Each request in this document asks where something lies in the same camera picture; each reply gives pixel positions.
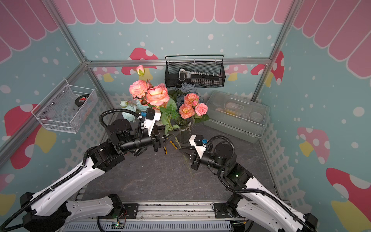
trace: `black wire basket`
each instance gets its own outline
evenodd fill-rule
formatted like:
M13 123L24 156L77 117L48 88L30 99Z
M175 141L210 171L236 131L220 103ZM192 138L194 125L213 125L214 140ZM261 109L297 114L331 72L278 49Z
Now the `black wire basket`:
M196 88L224 87L223 58L223 55L166 56L166 87L180 88L182 83Z

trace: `gray tabletop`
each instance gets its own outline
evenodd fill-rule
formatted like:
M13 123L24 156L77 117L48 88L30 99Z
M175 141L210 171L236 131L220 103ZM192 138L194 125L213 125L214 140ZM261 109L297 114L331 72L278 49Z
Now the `gray tabletop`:
M228 137L236 147L237 162L249 170L268 190L275 193L259 144L252 144L222 133L202 123L196 124L192 134L206 139L215 135ZM83 200L96 199L115 193L124 202L135 201L226 201L232 195L226 191L217 176L200 165L198 171L171 144L166 145L168 154L161 148L152 147L138 157L129 153L125 160L109 172L91 181Z

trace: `mushroom drawing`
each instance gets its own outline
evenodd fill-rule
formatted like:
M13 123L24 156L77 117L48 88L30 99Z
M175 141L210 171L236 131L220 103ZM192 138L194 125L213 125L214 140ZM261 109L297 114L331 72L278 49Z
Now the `mushroom drawing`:
M157 56L154 55L152 52L148 51L147 49L144 48L135 48L133 52L130 54L129 60L158 60ZM145 70L145 75L144 76L139 76L139 80L144 80L144 81L150 81L153 79L153 76L150 73L150 68L154 69L163 69L163 66L144 66ZM132 75L137 73L136 71L137 67L122 67L121 72L125 75Z
M248 73L247 65L228 65L224 68L226 75L229 75L227 81L237 80L237 73Z
M330 142L326 132L312 128L299 127L297 139L302 138L304 143L300 144L300 150L306 157L309 157L312 151L315 151L318 161L324 164L330 155Z
M344 228L361 232L371 228L371 183L334 168L326 169L330 184L347 201L331 205Z
M119 74L115 67L95 67L93 68L93 71L99 80L101 80L103 77L105 82L114 81L114 79L111 77L111 73Z
M14 107L5 114L4 122L7 135L3 136L3 140L7 140L11 137L22 124L31 117L31 111L36 106L37 104L20 105ZM10 157L13 168L21 169L26 167L31 160L35 144L38 145L44 153L48 153L55 144L56 139L56 133L48 131L41 125L38 125Z
M262 65L262 64L256 65L251 70L251 74L252 75L262 74L263 71L264 71L264 67L265 67L265 65ZM273 77L275 77L277 85L280 85L281 82L282 82L284 71L285 71L285 59L284 59L282 51L280 51L278 53L276 62L273 64L273 67L268 74L268 78L265 80L265 85L270 88L270 83L271 83Z

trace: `pink rose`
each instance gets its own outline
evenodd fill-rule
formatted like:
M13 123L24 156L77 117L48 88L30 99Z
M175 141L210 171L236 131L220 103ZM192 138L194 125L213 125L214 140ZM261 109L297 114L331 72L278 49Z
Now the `pink rose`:
M187 94L184 97L184 104L186 105L192 105L194 101L197 101L200 99L200 97L197 94Z
M183 104L179 108L179 113L180 113L181 117L184 118L184 119L190 118L194 115L194 109L193 109L192 105Z
M142 98L147 92L150 84L145 81L136 81L129 87L129 92L133 95L133 98Z
M153 88L148 89L147 102L151 105L160 106L164 102L168 102L170 97L167 94L167 88L164 83L161 83Z
M204 103L198 104L195 108L194 111L198 116L202 116L207 113L207 105Z

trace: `white wire basket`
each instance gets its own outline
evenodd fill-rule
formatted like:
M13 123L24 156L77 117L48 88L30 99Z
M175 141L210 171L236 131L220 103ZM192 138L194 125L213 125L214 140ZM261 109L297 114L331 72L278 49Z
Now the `white wire basket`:
M70 85L66 79L62 82L59 91L53 96L54 91L48 94L32 110L32 114L47 130L76 134L98 102L98 97L94 89ZM85 94L89 94L88 98L78 107L75 100Z

